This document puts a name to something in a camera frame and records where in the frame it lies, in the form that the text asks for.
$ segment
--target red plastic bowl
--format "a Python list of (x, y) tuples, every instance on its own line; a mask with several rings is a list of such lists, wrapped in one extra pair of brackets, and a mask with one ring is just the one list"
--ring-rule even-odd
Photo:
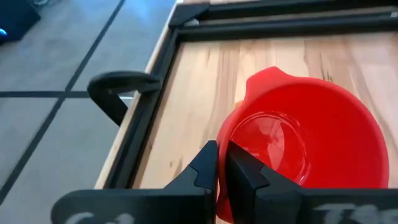
[(385, 188), (389, 168), (382, 133), (350, 92), (276, 67), (247, 80), (246, 96), (218, 136), (217, 215), (232, 222), (225, 186), (231, 139), (278, 173), (308, 188)]

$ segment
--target black metal frame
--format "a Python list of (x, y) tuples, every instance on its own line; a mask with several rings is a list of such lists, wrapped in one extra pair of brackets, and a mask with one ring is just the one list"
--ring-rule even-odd
[[(225, 22), (186, 26), (192, 19), (199, 22), (213, 19), (235, 19), (280, 14), (338, 11), (365, 7), (396, 6), (395, 0), (283, 0), (253, 1), (229, 4), (181, 4), (177, 6), (163, 40), (160, 52), (150, 74), (113, 73), (112, 79), (120, 85), (101, 86), (109, 75), (91, 81), (88, 91), (94, 102), (118, 125), (126, 113), (126, 106), (115, 103), (116, 94), (138, 90), (142, 93), (131, 122), (123, 137), (104, 185), (105, 189), (128, 189), (136, 177), (148, 136), (159, 109), (169, 79), (169, 71), (181, 42), (204, 40), (255, 39), (293, 35), (325, 35), (351, 32), (377, 32), (398, 29), (398, 17), (393, 12), (375, 12), (348, 16), (326, 16), (283, 21), (257, 20), (255, 22)], [(137, 86), (138, 83), (150, 88)]]
[(394, 223), (398, 216), (397, 189), (306, 189), (232, 141), (225, 174), (236, 224), (376, 224)]
[(52, 223), (214, 223), (217, 161), (217, 143), (208, 141), (163, 189), (74, 191), (55, 203)]

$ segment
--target black clamp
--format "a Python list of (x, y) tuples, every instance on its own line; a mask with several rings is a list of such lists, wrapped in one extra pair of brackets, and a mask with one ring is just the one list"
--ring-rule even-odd
[(398, 222), (396, 189), (305, 189), (232, 141), (226, 185), (235, 224)]
[(209, 8), (210, 3), (179, 4), (175, 8), (173, 16), (169, 22), (169, 27), (181, 27), (186, 22), (196, 19), (198, 16), (207, 12)]
[(163, 189), (69, 193), (55, 203), (52, 223), (214, 223), (217, 160), (217, 144), (209, 141)]
[(108, 72), (97, 75), (90, 80), (87, 92), (90, 98), (108, 115), (117, 125), (121, 125), (127, 106), (118, 96), (137, 90), (147, 93), (162, 88), (162, 80), (154, 75), (142, 72)]

